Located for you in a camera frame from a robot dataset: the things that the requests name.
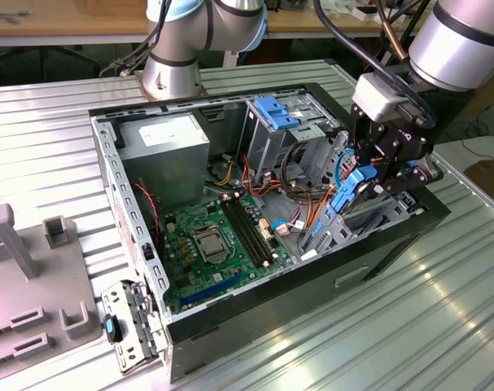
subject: green circuit board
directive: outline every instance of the green circuit board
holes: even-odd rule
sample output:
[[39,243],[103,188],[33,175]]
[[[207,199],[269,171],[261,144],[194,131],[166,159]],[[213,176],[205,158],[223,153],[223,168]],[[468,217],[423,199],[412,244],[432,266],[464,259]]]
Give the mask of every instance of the green circuit board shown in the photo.
[[[244,195],[239,202],[247,211],[250,224],[260,232],[258,221],[263,215],[252,197]],[[271,254],[275,255],[272,255],[268,266],[256,267],[225,216],[222,205],[216,200],[160,216],[164,227],[167,227],[163,263],[170,282],[164,301],[174,314],[283,270],[291,263],[288,253],[277,239],[261,238]],[[209,253],[214,253],[214,258],[209,257]]]

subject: ribbed metal surface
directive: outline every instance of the ribbed metal surface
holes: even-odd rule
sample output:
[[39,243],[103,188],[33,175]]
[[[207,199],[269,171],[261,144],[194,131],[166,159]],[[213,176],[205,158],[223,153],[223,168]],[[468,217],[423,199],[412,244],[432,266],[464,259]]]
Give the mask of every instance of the ribbed metal surface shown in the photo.
[[[203,79],[212,93],[317,81],[345,107],[352,93],[322,61],[212,69]],[[99,309],[100,292],[132,273],[85,110],[143,100],[133,77],[0,89],[0,202],[11,203],[17,227],[75,220]],[[494,209],[450,173],[430,189],[452,214],[384,275],[176,387],[494,389]],[[176,388],[158,364],[122,378],[104,336],[0,381],[3,390],[70,385]]]

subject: blue latch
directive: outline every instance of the blue latch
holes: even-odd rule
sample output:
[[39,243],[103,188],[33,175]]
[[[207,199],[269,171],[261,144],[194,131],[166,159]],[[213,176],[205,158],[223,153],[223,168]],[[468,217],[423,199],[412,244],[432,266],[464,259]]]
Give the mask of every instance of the blue latch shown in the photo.
[[334,199],[330,202],[330,206],[336,213],[340,213],[340,211],[343,210],[344,205],[355,198],[356,189],[359,185],[374,178],[376,175],[377,170],[372,165],[365,165],[364,167],[354,169],[341,184],[339,191],[337,191]]
[[285,107],[274,97],[256,98],[254,102],[275,130],[293,128],[299,125],[299,121],[290,116]]
[[319,232],[319,230],[322,228],[323,224],[322,222],[318,222],[316,225],[315,225],[315,228],[313,229],[312,231],[312,237],[314,237],[315,235],[317,235],[317,233]]

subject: computer chassis frame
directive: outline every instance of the computer chassis frame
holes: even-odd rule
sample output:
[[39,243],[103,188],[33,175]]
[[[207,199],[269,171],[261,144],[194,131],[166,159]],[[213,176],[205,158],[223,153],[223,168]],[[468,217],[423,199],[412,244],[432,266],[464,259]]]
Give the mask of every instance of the computer chassis frame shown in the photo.
[[[104,129],[103,124],[186,111],[194,102],[237,103],[241,99],[253,99],[256,94],[275,93],[277,97],[295,90],[311,94],[331,115],[346,127],[350,126],[349,114],[316,83],[90,110],[98,162],[116,227],[131,259],[131,267],[137,272],[137,280],[147,283],[153,297],[168,288],[168,280],[154,246],[154,257],[146,259],[143,249],[153,241],[111,139],[111,127]],[[245,292],[228,295],[226,300],[213,302],[187,318],[171,323],[163,321],[168,348],[156,352],[153,358],[164,360],[170,380],[175,381],[380,275],[449,214],[445,205],[425,187],[409,194],[424,208],[422,213],[335,253],[300,262],[292,271]]]

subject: gray holder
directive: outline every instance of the gray holder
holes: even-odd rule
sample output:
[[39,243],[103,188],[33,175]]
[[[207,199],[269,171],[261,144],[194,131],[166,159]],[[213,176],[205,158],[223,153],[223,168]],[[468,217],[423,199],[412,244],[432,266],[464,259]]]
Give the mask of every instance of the gray holder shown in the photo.
[[75,223],[14,225],[11,206],[0,205],[0,379],[102,332]]

